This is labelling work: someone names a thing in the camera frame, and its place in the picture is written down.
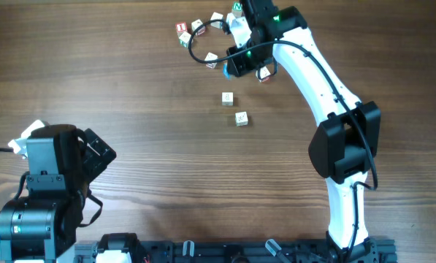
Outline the wooden block red Q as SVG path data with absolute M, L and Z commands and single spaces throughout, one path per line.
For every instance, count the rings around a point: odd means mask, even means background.
M 232 92 L 223 92 L 221 96 L 221 102 L 223 106 L 233 106 L 234 94 Z

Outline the wooden block yellow side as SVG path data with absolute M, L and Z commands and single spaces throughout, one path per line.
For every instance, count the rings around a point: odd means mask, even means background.
M 248 115 L 246 112 L 235 113 L 235 123 L 236 126 L 247 126 L 248 125 Z

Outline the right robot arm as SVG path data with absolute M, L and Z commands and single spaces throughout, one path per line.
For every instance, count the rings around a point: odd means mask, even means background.
M 291 76 L 308 103 L 317 129 L 308 154 L 329 192 L 332 245 L 347 254 L 368 237 L 364 190 L 375 178 L 381 113 L 342 83 L 315 44 L 296 7 L 271 1 L 241 1 L 242 17 L 228 15 L 226 30 L 236 45 L 227 50 L 227 72 L 241 77 L 273 62 Z

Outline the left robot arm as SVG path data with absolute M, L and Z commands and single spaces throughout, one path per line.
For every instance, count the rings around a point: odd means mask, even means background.
M 28 171 L 20 189 L 0 211 L 0 260 L 55 262 L 84 227 L 87 200 L 101 205 L 89 189 L 116 152 L 91 129 L 71 124 L 43 126 L 26 138 Z

